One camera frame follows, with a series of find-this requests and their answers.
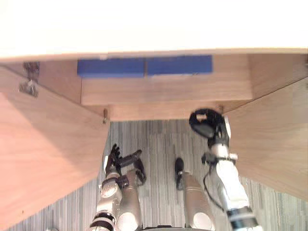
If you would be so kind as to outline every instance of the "gray striped carpet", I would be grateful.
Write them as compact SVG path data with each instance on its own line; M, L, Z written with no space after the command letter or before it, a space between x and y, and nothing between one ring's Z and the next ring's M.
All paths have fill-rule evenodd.
M206 140L194 134L184 120L136 121L112 123L104 154L109 154L114 143L120 146L123 154L130 154L137 149L143 151L141 158L148 176L146 184L139 188L144 226L183 226L183 193L175 188L174 161L176 157L182 157L185 170L192 172L201 182L207 172L207 167L201 163ZM99 196L98 184L103 178L100 172L97 179L8 231L45 231L50 227L59 231L84 231L92 221ZM241 178L241 181L265 231L308 230L307 202L246 178ZM211 182L207 184L215 195ZM213 204L211 207L217 230L231 230L226 216Z

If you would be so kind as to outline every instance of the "cable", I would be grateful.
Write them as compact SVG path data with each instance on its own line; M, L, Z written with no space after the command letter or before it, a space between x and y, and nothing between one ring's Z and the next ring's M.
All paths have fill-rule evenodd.
M203 177L203 185L204 185L204 190L206 191L208 197L211 199L211 201L214 203L214 205L216 205L219 209L221 209L223 212L225 212L225 210L223 209L223 207L211 196L210 192L207 189L207 186L205 184L205 179L206 177L211 173L212 167L210 166L208 172L206 173L206 175Z

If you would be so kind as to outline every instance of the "blue block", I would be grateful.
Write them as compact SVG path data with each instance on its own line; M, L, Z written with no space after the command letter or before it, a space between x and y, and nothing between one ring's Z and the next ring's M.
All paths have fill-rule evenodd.
M77 73L83 78L143 78L144 59L79 60Z
M213 72L212 56L179 56L147 59L148 76Z

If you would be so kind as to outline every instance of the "metal hinge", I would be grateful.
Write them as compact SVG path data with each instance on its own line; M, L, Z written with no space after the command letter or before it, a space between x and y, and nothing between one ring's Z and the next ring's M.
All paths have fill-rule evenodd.
M39 78L39 62L25 62L23 66L27 71L28 81L19 84L19 92L38 97L39 93L36 90L35 84Z

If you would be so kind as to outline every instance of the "wooden board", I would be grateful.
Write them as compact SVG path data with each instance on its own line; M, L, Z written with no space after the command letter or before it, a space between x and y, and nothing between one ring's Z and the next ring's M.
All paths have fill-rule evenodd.
M307 52L306 1L0 2L0 60ZM23 20L34 22L25 25Z
M254 98L308 77L307 54L250 54L248 58Z
M0 63L0 66L26 77L23 63ZM40 62L38 83L76 103L81 102L81 77L77 60Z
M24 81L0 68L1 230L95 178L109 129L44 87L38 98L19 93Z
M308 78L227 113L240 174L308 201Z
M247 55L213 56L213 73L129 79L83 79L83 105L252 99Z
M108 110L108 117L111 121L130 121L130 120L169 120L169 119L188 119L191 112L197 108L209 107L217 111L228 112L235 109L247 101L178 101L169 103L135 103L135 104L115 104L115 105L93 105L87 106L91 111L104 115L104 109Z

